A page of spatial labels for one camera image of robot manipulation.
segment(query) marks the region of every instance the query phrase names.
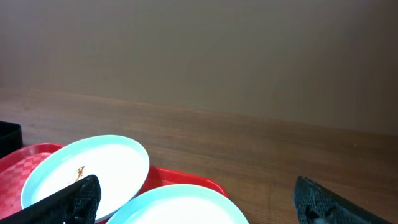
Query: tray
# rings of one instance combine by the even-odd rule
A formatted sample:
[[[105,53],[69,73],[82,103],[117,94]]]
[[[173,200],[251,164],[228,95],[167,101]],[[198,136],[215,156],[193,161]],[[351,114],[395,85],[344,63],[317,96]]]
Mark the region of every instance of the tray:
[[[0,159],[0,219],[22,209],[21,190],[26,179],[37,165],[62,147],[55,143],[35,144]],[[138,194],[170,184],[201,185],[228,197],[225,189],[213,180],[156,166],[149,168],[148,177]]]

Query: plate rim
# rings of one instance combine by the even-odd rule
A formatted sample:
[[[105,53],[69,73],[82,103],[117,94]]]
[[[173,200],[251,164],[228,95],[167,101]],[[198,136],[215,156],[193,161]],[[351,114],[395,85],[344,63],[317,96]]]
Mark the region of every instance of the plate rim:
[[[168,196],[168,192],[172,191],[171,194],[181,192],[183,190],[183,194],[178,196]],[[217,204],[217,206],[226,205],[226,208],[223,207],[225,212],[228,214],[229,217],[232,218],[232,221],[238,224],[249,224],[248,220],[244,216],[243,212],[227,197],[218,193],[215,190],[209,189],[204,186],[195,185],[195,184],[172,184],[166,185],[162,187],[157,187],[155,189],[149,190],[144,192],[143,194],[138,195],[134,199],[130,200],[128,203],[124,204],[107,222],[106,224],[118,224],[123,223],[136,212],[141,209],[146,208],[151,203],[155,202],[156,200],[163,200],[167,198],[174,198],[174,197],[198,197],[205,200],[209,200],[214,198],[214,200],[210,200]],[[130,213],[127,218],[125,218],[125,213]]]
[[[51,161],[53,157],[57,157],[59,154],[63,154],[64,151],[68,149],[68,147],[75,147],[76,145],[82,144],[82,142],[83,142],[83,143],[86,142],[86,141],[87,141],[87,142],[91,142],[91,141],[95,141],[96,139],[102,139],[102,138],[111,138],[111,140],[113,140],[113,139],[116,139],[116,140],[118,140],[118,139],[124,139],[124,140],[127,140],[127,141],[131,141],[133,144],[137,144],[137,145],[141,148],[141,149],[139,149],[139,150],[134,149],[134,148],[133,148],[133,149],[134,149],[135,151],[138,151],[140,155],[144,156],[144,160],[147,161],[147,164],[145,164],[145,167],[143,167],[143,169],[141,169],[141,171],[145,173],[145,178],[141,181],[141,182],[142,182],[142,183],[141,183],[141,186],[137,189],[137,191],[132,195],[132,197],[131,197],[126,203],[128,203],[132,198],[134,198],[134,197],[138,194],[138,192],[140,191],[140,189],[142,188],[142,186],[144,185],[144,182],[145,182],[145,180],[146,180],[146,178],[147,178],[147,176],[148,176],[148,173],[149,173],[150,160],[149,160],[148,152],[146,151],[145,147],[144,147],[141,143],[139,143],[138,141],[136,141],[136,140],[134,140],[134,139],[132,139],[132,138],[129,138],[129,137],[126,137],[126,136],[115,135],[115,134],[106,134],[106,135],[92,136],[92,137],[88,137],[88,138],[84,138],[84,139],[77,140],[77,141],[75,141],[75,142],[73,142],[73,143],[70,143],[70,144],[68,144],[68,145],[66,145],[66,146],[64,146],[64,147],[62,147],[61,149],[57,150],[56,152],[54,152],[53,154],[51,154],[51,155],[49,155],[47,158],[45,158],[45,159],[44,159],[44,160],[43,160],[43,161],[30,173],[30,174],[29,174],[28,178],[26,179],[26,181],[25,181],[25,183],[24,183],[24,186],[22,187],[21,196],[20,196],[20,203],[21,203],[22,209],[25,209],[25,208],[27,208],[27,207],[33,205],[33,203],[29,203],[29,201],[27,201],[27,199],[26,199],[26,197],[27,197],[27,196],[26,196],[26,192],[27,192],[26,188],[27,188],[27,185],[29,184],[29,182],[32,182],[32,181],[33,181],[33,180],[31,180],[31,179],[33,179],[33,176],[35,176],[35,171],[36,171],[36,170],[38,170],[38,169],[44,169],[44,168],[41,168],[41,167],[48,166],[48,165],[47,165],[47,164],[49,163],[48,161]],[[62,163],[64,163],[65,161],[69,160],[70,158],[75,157],[75,156],[78,155],[78,154],[79,154],[79,153],[73,153],[71,157],[64,157],[64,158],[61,158],[61,161],[62,161]],[[96,216],[95,223],[98,223],[98,222],[100,222],[100,221],[103,221],[103,220],[109,218],[111,215],[115,214],[120,208],[121,208],[121,207],[115,208],[111,213],[109,213],[109,214],[107,214],[107,215],[104,215],[104,216],[102,216],[102,217]]]

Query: plate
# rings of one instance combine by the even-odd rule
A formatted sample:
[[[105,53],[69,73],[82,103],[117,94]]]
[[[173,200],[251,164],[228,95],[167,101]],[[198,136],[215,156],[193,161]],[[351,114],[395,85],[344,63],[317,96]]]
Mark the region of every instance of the plate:
[[[110,217],[140,190],[149,171],[149,157],[138,142],[123,136],[95,136],[69,144],[40,163],[26,180],[21,193],[26,208],[94,174],[101,186],[95,222]]]
[[[248,224],[228,198],[206,187],[175,184],[150,190],[120,208],[107,224]]]

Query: wooden table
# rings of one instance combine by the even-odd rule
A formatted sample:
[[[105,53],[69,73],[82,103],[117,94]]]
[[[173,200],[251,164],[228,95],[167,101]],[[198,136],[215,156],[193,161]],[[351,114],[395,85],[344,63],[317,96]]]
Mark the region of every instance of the wooden table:
[[[151,164],[219,182],[250,223],[298,223],[292,194],[300,175],[398,223],[397,137],[7,88],[0,119],[22,125],[24,144],[133,138]]]

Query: brown wall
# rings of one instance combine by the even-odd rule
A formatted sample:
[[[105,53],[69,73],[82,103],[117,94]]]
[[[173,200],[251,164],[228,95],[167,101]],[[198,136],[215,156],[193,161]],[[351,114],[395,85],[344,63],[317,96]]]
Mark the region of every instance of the brown wall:
[[[2,0],[0,86],[398,134],[397,0]]]

